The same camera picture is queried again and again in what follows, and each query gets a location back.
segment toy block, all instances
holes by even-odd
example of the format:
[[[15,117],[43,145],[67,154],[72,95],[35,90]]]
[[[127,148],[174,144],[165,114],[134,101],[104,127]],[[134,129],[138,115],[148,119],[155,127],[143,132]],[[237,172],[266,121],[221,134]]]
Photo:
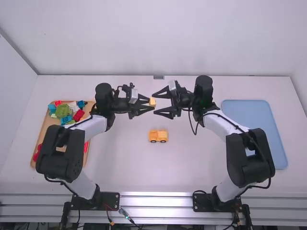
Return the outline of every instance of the toy block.
[[[71,120],[72,120],[72,117],[70,115],[61,118],[61,126],[65,125],[67,122],[70,122]]]
[[[48,109],[54,114],[57,110],[56,106],[54,104],[49,104]]]
[[[78,122],[80,121],[80,119],[83,117],[83,115],[85,114],[85,111],[79,109],[76,114],[73,116],[73,119]]]
[[[67,105],[69,106],[70,109],[72,109],[73,107],[77,106],[77,103],[76,102],[70,102],[70,103],[67,103]]]
[[[71,108],[72,109],[72,111],[75,113],[75,112],[77,112],[78,110],[79,110],[79,107],[78,106],[75,106],[75,107],[73,107],[73,108]]]
[[[60,104],[62,104],[62,101],[60,101],[60,100],[54,102],[54,105],[55,105],[56,107],[58,107]]]
[[[57,118],[63,118],[68,115],[69,106],[67,104],[60,104],[56,110]]]
[[[37,162],[37,158],[38,158],[38,155],[39,155],[39,152],[40,152],[40,149],[42,148],[42,144],[39,144],[38,146],[37,146],[37,153],[35,153],[34,154],[34,156],[33,156],[33,161],[34,162]]]
[[[76,122],[74,121],[74,120],[71,120],[71,121],[69,121],[69,122],[67,122],[67,123],[65,123],[66,125],[72,125],[72,124],[75,124]]]
[[[80,109],[82,109],[83,107],[85,107],[85,103],[84,103],[84,101],[78,101],[77,102],[77,105],[78,105],[78,107],[80,108]]]
[[[87,152],[88,149],[88,141],[84,143],[84,152]]]
[[[149,106],[155,107],[155,105],[156,105],[155,99],[153,97],[151,97],[150,100],[149,100]]]

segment light blue mat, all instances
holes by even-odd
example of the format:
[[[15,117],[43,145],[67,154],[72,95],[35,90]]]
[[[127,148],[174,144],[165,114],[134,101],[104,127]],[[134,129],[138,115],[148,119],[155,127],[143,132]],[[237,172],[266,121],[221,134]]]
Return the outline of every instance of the light blue mat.
[[[263,100],[225,100],[222,111],[229,118],[248,128],[265,131],[276,169],[285,169],[288,160],[269,103]]]

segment small wooden block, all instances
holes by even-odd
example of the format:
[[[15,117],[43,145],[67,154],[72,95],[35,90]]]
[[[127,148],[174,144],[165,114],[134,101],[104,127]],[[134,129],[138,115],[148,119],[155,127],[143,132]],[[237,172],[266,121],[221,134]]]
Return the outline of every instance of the small wooden block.
[[[155,107],[155,105],[156,105],[155,99],[153,97],[151,97],[150,100],[149,100],[149,106]]]

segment white enclosure wall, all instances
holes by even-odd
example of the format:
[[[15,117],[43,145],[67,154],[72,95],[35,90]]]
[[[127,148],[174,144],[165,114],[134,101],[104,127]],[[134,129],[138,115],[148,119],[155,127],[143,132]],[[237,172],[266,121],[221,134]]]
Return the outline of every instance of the white enclosure wall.
[[[39,74],[291,76],[307,111],[306,0],[0,0]]]
[[[36,79],[37,74],[0,35],[0,171]]]

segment white table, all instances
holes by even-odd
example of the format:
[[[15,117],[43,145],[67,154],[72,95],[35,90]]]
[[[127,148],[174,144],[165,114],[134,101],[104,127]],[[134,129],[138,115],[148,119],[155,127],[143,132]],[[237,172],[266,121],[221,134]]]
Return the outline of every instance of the white table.
[[[46,182],[29,164],[51,101],[93,99],[101,82],[113,88],[133,82],[139,93],[150,96],[176,79],[193,91],[195,78],[40,76],[0,174],[0,202],[5,204],[0,207],[0,221],[58,222],[63,203],[71,199],[65,188]],[[244,195],[253,223],[307,226],[307,119],[290,78],[212,78],[218,106],[226,99],[263,99],[270,104],[288,158],[288,168],[276,171],[268,191],[253,189]],[[169,100],[157,100],[157,108],[169,105]],[[167,128],[169,142],[148,142],[151,128]],[[102,191],[121,192],[121,205],[137,223],[228,225],[231,214],[194,213],[189,197],[197,189],[210,192],[222,181],[227,174],[225,159],[225,144],[205,128],[194,136],[185,112],[174,120],[148,112],[133,120],[117,115],[108,132],[91,140],[84,170]],[[119,214],[112,215],[115,222],[126,222]],[[105,217],[103,211],[81,212],[81,222],[107,222]],[[76,220],[77,212],[71,212],[71,221]]]

